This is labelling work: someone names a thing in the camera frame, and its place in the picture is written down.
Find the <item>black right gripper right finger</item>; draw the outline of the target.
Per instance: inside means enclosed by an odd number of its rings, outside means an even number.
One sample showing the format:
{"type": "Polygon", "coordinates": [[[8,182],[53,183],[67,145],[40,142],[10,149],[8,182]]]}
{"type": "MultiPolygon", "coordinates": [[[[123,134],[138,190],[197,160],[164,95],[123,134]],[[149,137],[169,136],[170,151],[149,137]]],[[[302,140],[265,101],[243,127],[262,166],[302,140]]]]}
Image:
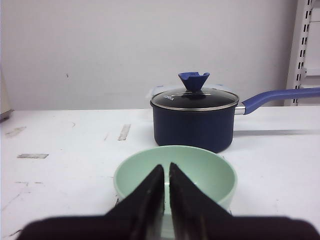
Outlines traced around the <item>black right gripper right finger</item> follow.
{"type": "Polygon", "coordinates": [[[307,221],[285,216],[234,216],[205,195],[178,167],[169,167],[169,197],[177,240],[316,240],[307,221]]]}

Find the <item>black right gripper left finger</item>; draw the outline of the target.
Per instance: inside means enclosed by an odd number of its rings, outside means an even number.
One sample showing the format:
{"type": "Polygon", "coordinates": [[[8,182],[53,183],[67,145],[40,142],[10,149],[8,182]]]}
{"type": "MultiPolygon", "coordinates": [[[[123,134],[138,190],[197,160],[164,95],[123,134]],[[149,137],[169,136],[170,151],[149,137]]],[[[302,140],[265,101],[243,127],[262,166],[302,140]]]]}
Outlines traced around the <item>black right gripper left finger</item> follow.
{"type": "Polygon", "coordinates": [[[61,216],[34,221],[25,240],[157,240],[164,215],[164,169],[157,165],[105,215],[61,216]]]}

